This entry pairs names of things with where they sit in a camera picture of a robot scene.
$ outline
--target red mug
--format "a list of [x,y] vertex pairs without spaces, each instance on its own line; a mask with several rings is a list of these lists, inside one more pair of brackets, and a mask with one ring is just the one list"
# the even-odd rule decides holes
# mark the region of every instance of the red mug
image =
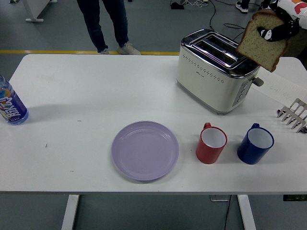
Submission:
[[206,123],[196,148],[196,156],[201,162],[212,164],[217,161],[226,143],[225,132]]

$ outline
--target mug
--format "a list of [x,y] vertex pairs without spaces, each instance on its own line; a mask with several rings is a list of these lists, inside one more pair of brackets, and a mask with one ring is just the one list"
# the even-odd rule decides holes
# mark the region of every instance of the mug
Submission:
[[273,145],[273,135],[258,123],[254,123],[237,149],[237,155],[247,164],[256,164]]
[[212,164],[217,161],[226,143],[225,132],[218,127],[211,126],[210,123],[206,123],[198,141],[196,156],[201,162]]

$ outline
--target toaster lever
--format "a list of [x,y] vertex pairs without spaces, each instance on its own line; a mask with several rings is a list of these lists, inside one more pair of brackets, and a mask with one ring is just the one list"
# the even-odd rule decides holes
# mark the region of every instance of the toaster lever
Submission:
[[260,78],[254,78],[253,83],[257,86],[261,86],[264,84],[263,80],[261,80]]

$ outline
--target ventilation holes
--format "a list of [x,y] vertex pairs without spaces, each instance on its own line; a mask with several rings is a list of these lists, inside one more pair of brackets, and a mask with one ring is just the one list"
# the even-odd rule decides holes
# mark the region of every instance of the ventilation holes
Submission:
[[192,65],[194,65],[195,67],[197,67],[198,69],[200,69],[203,73],[209,75],[211,78],[217,80],[220,83],[224,83],[223,79],[220,79],[219,77],[213,75],[211,72],[209,72],[208,70],[206,70],[204,67],[200,66],[199,64],[197,64],[195,61],[191,60],[189,57],[187,57],[186,55],[183,55],[183,58],[185,58],[189,63],[191,63]]

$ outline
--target robotic hand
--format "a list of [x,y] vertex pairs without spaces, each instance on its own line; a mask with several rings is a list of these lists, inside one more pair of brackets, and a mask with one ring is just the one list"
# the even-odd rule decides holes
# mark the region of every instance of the robotic hand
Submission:
[[300,0],[276,0],[269,7],[286,23],[271,30],[263,27],[258,32],[268,42],[276,42],[298,34],[299,28],[307,29],[307,3]]

